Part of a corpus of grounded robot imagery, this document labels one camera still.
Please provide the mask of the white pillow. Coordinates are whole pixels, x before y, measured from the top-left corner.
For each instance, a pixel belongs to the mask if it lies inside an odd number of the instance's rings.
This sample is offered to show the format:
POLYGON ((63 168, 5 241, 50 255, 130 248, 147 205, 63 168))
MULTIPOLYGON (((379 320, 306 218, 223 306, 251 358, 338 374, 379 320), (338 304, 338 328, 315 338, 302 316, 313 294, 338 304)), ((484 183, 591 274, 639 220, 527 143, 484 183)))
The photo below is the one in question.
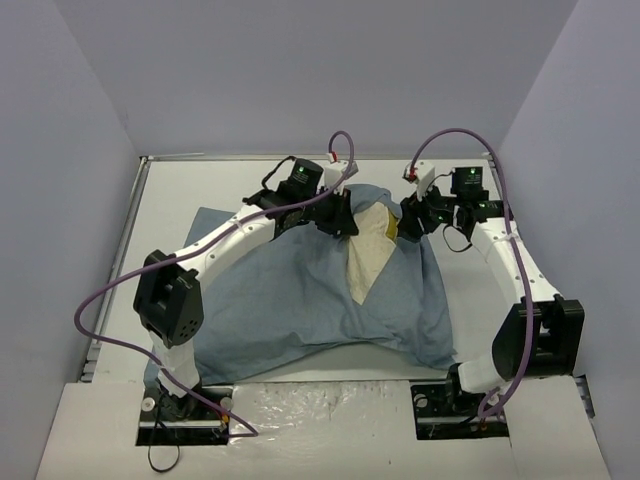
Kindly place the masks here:
POLYGON ((348 240, 346 278, 352 299, 362 305, 396 249, 399 219, 380 202, 354 219, 359 232, 348 240))

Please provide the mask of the striped pillowcase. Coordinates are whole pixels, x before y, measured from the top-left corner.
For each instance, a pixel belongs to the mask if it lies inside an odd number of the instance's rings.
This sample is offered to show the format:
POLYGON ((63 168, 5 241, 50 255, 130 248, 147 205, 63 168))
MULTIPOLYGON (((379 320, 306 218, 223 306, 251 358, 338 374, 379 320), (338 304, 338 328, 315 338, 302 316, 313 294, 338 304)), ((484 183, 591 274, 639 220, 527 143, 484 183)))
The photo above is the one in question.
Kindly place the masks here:
POLYGON ((203 384, 235 383, 355 343, 446 369, 455 354, 446 292, 428 239, 397 239, 365 302, 351 297, 348 238, 296 227, 238 260, 203 293, 195 335, 203 384))

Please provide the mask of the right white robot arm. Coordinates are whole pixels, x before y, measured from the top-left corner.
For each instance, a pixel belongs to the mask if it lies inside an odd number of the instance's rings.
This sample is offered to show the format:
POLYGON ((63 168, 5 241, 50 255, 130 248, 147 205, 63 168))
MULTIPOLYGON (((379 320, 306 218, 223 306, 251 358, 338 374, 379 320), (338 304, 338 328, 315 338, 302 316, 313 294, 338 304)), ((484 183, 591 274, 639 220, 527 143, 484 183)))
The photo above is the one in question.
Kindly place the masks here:
POLYGON ((435 182, 434 166, 407 166, 404 179, 414 193, 401 203, 400 237, 417 242, 437 229, 461 233, 489 266, 509 311, 488 353, 456 365, 443 389, 446 406, 465 413, 487 393, 527 377, 570 375, 574 371, 585 319, 577 300, 565 298, 540 271, 519 235, 511 213, 483 186, 480 166, 449 172, 450 192, 435 182))

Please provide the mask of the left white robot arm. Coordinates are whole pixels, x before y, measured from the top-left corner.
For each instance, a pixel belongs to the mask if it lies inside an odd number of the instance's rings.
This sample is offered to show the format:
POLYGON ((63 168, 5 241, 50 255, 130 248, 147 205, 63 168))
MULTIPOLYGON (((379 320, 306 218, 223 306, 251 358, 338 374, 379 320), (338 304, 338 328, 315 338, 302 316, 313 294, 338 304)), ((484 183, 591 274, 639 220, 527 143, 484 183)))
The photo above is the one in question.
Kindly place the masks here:
POLYGON ((133 308, 149 333, 165 406, 179 418, 201 406, 194 337, 204 321, 203 293, 214 279, 257 247, 308 223, 333 236, 355 236, 351 193, 343 183, 358 171, 355 160, 328 155, 321 166, 295 157, 289 176, 243 199, 241 209, 220 227, 166 255, 144 261, 133 308))

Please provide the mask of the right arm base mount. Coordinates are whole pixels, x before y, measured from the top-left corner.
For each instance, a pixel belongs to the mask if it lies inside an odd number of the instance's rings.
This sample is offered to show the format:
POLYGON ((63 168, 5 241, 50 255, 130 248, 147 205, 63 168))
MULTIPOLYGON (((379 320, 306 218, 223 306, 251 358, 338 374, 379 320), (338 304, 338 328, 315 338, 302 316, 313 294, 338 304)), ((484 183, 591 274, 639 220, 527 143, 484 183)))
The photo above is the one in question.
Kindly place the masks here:
POLYGON ((505 420, 481 419, 477 410, 482 394, 463 394, 452 400, 443 379, 410 384, 416 439, 419 441, 508 438, 505 420))

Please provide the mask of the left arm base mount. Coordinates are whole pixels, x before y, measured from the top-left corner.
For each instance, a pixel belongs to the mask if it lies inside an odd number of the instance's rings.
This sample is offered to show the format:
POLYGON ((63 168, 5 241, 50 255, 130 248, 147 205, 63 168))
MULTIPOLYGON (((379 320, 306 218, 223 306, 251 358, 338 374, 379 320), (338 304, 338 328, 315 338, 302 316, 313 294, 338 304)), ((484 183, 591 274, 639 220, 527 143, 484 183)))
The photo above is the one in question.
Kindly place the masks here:
POLYGON ((175 398, 161 386, 146 387, 136 446, 226 446, 229 417, 190 395, 175 398))

